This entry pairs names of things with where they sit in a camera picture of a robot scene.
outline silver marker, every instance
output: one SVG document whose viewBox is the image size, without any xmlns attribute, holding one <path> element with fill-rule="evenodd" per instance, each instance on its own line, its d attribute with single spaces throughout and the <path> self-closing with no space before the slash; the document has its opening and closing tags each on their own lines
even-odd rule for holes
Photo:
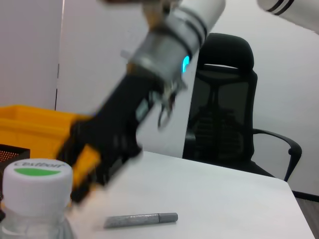
<svg viewBox="0 0 319 239">
<path fill-rule="evenodd" d="M 178 220 L 177 213 L 155 213 L 129 216 L 108 217 L 103 228 L 121 228 L 141 226 L 158 223 L 175 223 Z"/>
</svg>

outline chair backrest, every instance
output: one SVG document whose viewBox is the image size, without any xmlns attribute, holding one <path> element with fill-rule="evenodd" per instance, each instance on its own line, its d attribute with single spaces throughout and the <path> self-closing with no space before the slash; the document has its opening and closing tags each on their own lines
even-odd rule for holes
<svg viewBox="0 0 319 239">
<path fill-rule="evenodd" d="M 209 35 L 199 53 L 184 158 L 207 163 L 251 159 L 257 85 L 253 66 L 247 41 Z M 191 139 L 195 145 L 189 150 Z"/>
</svg>

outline bottle cap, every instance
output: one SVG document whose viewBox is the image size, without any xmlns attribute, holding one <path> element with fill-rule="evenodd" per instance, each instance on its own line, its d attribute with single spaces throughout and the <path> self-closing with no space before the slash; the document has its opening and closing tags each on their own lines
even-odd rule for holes
<svg viewBox="0 0 319 239">
<path fill-rule="evenodd" d="M 6 208 L 22 216 L 61 212 L 70 201 L 72 168 L 51 159 L 24 159 L 8 165 L 2 192 Z"/>
</svg>

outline white wall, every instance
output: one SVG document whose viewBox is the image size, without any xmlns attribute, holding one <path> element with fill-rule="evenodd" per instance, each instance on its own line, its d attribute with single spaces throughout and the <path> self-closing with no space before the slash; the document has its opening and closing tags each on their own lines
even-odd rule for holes
<svg viewBox="0 0 319 239">
<path fill-rule="evenodd" d="M 126 61 L 147 28 L 138 9 L 110 11 L 95 1 L 67 0 L 60 50 L 58 109 L 88 113 L 118 83 Z M 246 39 L 259 75 L 254 127 L 290 137 L 303 157 L 289 181 L 292 189 L 319 195 L 319 36 L 262 12 L 254 0 L 229 0 L 213 30 Z M 189 90 L 177 99 L 174 117 L 157 132 L 157 112 L 143 126 L 145 150 L 181 157 L 195 64 L 187 73 Z M 255 136 L 254 161 L 279 178 L 288 166 L 289 147 L 270 136 Z"/>
<path fill-rule="evenodd" d="M 62 0 L 0 3 L 0 106 L 53 109 Z"/>
<path fill-rule="evenodd" d="M 319 36 L 258 9 L 254 0 L 230 0 L 213 32 L 246 39 L 258 74 L 254 128 L 287 136 L 303 148 L 289 184 L 319 195 Z M 254 137 L 253 160 L 283 178 L 289 163 L 286 143 Z"/>
<path fill-rule="evenodd" d="M 148 31 L 139 6 L 112 8 L 95 1 L 67 0 L 60 49 L 57 110 L 91 113 L 123 76 L 127 61 L 121 51 L 133 52 Z M 196 68 L 185 80 L 190 89 Z M 169 126 L 158 132 L 156 107 L 138 133 L 144 150 L 181 157 L 191 101 L 189 90 L 176 100 Z"/>
</svg>

